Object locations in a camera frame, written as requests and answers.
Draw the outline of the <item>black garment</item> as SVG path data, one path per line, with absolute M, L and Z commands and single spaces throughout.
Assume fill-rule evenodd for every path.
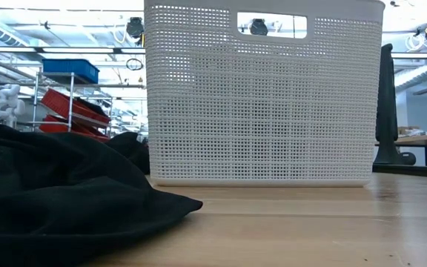
M 76 267 L 201 207 L 95 139 L 0 125 L 0 267 Z

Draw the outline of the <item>blue plastic bin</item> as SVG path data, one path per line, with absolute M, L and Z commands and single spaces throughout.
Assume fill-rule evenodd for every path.
M 71 73 L 76 85 L 99 83 L 99 69 L 86 59 L 43 59 L 42 64 L 42 74 L 58 83 L 70 84 Z

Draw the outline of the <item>white perforated laundry basket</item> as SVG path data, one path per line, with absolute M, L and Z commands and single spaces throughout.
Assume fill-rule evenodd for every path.
M 361 187 L 374 160 L 381 0 L 144 0 L 150 177 Z M 267 36 L 250 33 L 264 19 Z

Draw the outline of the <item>black boxer briefs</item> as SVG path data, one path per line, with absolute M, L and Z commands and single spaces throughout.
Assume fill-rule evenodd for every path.
M 129 159 L 143 174 L 150 174 L 150 157 L 146 145 L 137 140 L 138 133 L 124 132 L 105 144 Z

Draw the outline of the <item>red plastic bin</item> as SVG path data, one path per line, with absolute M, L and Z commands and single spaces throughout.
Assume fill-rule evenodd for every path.
M 41 103 L 52 111 L 55 111 L 58 115 L 63 116 L 66 119 L 68 118 L 70 111 L 69 96 L 49 88 L 42 97 Z M 105 114 L 100 106 L 89 103 L 79 97 L 72 98 L 72 113 L 73 115 L 82 115 L 104 124 L 107 124 L 110 121 L 110 117 Z
M 46 115 L 42 121 L 43 123 L 40 124 L 39 129 L 45 133 L 62 133 L 70 131 L 81 136 L 96 139 L 100 142 L 107 142 L 110 139 L 93 126 L 72 121 L 71 127 L 69 127 L 67 119 L 59 118 L 57 116 Z

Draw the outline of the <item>metal shelf rack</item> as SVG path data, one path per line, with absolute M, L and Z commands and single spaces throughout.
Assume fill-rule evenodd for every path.
M 105 136 L 108 135 L 108 128 L 110 126 L 110 121 L 107 124 L 101 123 L 101 122 L 97 122 L 94 119 L 90 119 L 87 117 L 84 117 L 82 115 L 78 115 L 75 114 L 73 115 L 72 113 L 72 98 L 73 97 L 79 97 L 80 99 L 83 99 L 87 102 L 90 102 L 90 97 L 84 97 L 84 96 L 79 96 L 77 94 L 77 90 L 80 88 L 84 88 L 85 86 L 87 86 L 87 84 L 75 84 L 74 83 L 74 73 L 71 73 L 71 81 L 70 84 L 62 84 L 62 83 L 58 83 L 56 81 L 53 81 L 50 78 L 47 78 L 46 76 L 44 76 L 42 74 L 43 71 L 40 71 L 36 74 L 36 80 L 35 80 L 35 85 L 33 87 L 33 116 L 32 116 L 32 120 L 30 121 L 30 124 L 33 128 L 34 131 L 39 130 L 39 126 L 40 124 L 43 123 L 43 118 L 46 117 L 46 115 L 53 115 L 53 116 L 57 116 L 59 118 L 64 118 L 63 116 L 58 115 L 55 111 L 52 111 L 51 109 L 49 109 L 48 107 L 46 107 L 45 105 L 43 105 L 41 103 L 42 97 L 45 95 L 45 93 L 47 92 L 47 90 L 49 88 L 54 89 L 60 93 L 63 93 L 66 96 L 70 97 L 70 111 L 69 111 L 69 115 L 68 115 L 68 126 L 71 127 L 71 122 L 79 122 L 82 123 L 84 125 L 89 125 L 89 126 L 93 126 L 95 128 L 97 128 L 101 133 L 103 133 Z

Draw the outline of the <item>dark upright stand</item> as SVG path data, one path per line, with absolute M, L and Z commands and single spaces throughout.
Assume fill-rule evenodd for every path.
M 414 165 L 416 163 L 416 156 L 411 152 L 399 152 L 395 145 L 398 139 L 398 126 L 394 86 L 394 60 L 391 56 L 392 49 L 392 44 L 385 44 L 381 47 L 375 128 L 378 151 L 374 164 Z

